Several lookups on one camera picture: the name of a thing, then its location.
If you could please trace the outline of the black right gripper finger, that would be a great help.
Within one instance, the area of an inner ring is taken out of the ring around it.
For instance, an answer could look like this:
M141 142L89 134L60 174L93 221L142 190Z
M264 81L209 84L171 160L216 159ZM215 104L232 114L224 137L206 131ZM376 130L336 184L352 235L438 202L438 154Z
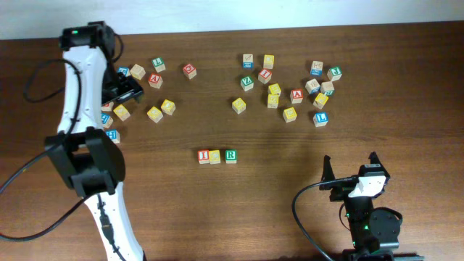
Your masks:
M321 177L322 181L333 181L335 175L331 166L331 158L328 155L325 155L323 158L323 174Z
M368 159L370 160L371 165L375 165L375 166L381 165L380 159L378 158L378 155L376 154L376 152L371 152Z

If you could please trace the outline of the red letter a block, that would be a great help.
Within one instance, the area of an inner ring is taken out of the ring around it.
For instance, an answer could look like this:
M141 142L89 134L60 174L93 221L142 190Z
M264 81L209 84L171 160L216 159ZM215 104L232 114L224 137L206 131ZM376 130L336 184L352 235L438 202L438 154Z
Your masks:
M302 89L292 89L290 94L290 100L292 104L301 103L304 99L304 92Z
M163 84L163 79L160 75L156 74L156 73L152 73L149 77L148 77L148 83L149 85L152 87L152 88L161 88L162 84Z

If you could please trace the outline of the green letter R block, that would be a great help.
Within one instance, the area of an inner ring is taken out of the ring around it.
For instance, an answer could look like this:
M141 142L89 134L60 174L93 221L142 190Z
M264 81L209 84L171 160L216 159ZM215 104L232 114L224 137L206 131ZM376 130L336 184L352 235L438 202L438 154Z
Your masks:
M237 151L235 149L228 149L225 151L225 162L227 164L237 163Z

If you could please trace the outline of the red letter i block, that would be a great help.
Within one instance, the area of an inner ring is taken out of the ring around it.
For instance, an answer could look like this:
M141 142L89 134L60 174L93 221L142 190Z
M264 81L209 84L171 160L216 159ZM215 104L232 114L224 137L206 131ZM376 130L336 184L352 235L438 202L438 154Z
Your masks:
M197 152L197 157L199 164L209 164L210 163L210 156L209 156L209 150L199 150Z
M272 78L272 72L268 69L262 69L259 74L258 74L258 81L266 84L268 83Z

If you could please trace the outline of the yellow letter C block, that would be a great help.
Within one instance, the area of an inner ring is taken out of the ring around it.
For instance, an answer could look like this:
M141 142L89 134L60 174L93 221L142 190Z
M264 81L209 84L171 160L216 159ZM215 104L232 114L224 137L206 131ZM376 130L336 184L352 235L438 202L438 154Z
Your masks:
M219 164L221 162L220 151L219 150L210 150L209 151L210 164Z

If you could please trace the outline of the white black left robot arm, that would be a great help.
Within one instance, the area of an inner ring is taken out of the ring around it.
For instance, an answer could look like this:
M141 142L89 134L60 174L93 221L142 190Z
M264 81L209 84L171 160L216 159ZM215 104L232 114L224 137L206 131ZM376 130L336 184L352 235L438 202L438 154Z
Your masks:
M46 138L45 147L65 185L91 211L108 260L145 260L123 198L123 153L102 123L102 106L138 101L144 93L133 77L116 71L115 42L103 21L63 30L64 108L57 134Z

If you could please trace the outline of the blue letter H block upper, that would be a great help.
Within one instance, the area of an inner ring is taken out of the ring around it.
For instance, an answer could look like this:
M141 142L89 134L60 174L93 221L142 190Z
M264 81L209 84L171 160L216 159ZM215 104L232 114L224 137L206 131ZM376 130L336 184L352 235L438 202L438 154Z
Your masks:
M110 128L113 124L113 119L110 115L102 113L101 114L101 121L104 128Z

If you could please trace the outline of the blue letter h block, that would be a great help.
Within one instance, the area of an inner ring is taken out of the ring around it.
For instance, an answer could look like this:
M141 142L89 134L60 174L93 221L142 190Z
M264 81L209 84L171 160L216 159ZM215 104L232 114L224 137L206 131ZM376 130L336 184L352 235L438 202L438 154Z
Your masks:
M107 130L106 134L113 143L115 143L115 144L120 143L120 134L119 134L119 132L117 130L115 130L115 129Z
M101 121L104 128L110 128L113 124L113 119L110 115L102 113L101 114Z

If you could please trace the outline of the blue letter H block lower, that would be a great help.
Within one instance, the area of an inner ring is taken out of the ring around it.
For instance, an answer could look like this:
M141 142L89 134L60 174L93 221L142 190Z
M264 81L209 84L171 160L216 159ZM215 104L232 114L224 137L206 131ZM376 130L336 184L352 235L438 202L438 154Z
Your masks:
M106 134L113 143L115 143L115 144L120 143L120 134L119 134L119 132L117 130L115 130L115 129L107 130Z

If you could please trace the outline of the green letter L block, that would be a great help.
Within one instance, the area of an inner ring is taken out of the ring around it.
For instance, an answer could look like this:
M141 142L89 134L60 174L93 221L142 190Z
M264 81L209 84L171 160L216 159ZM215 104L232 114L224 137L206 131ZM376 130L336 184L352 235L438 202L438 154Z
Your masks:
M166 70L164 60L161 57L157 57L152 60L153 67L157 73Z

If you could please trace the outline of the yellow block left upper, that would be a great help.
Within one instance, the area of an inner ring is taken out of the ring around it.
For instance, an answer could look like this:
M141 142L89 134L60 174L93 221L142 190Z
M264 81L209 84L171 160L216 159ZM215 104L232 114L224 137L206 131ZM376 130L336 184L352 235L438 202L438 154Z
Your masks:
M161 105L162 111L167 115L172 115L176 109L176 105L173 101L165 99Z

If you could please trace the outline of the red letter C block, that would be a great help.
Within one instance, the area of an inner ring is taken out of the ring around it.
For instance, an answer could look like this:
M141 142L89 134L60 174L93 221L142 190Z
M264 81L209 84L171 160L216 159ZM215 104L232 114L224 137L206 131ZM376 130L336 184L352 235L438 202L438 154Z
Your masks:
M184 74L189 80L191 80L192 78L194 78L194 77L197 75L197 70L196 70L195 66L193 66L193 65L190 64L190 63L188 63L187 65L183 66L182 71L183 71L183 74Z

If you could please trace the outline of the wooden block blue edge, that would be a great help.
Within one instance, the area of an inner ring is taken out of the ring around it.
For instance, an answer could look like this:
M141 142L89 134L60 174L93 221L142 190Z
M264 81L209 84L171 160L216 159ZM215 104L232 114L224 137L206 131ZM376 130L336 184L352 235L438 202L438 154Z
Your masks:
M307 89L309 95L319 92L320 84L316 79L311 79L305 83L305 88Z

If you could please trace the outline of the wooden block blue bottom right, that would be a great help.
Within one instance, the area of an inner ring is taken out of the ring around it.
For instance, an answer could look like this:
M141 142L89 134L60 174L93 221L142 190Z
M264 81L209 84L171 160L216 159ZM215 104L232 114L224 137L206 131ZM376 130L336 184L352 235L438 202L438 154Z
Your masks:
M314 76L321 76L323 73L323 62L313 61L310 67L310 74Z

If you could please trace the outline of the yellow block top centre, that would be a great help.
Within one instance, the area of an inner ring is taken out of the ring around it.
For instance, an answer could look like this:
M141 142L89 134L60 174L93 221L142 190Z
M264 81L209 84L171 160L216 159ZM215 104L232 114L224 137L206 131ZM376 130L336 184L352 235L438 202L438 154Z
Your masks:
M265 54L263 60L263 67L265 69L273 69L275 57L272 54Z

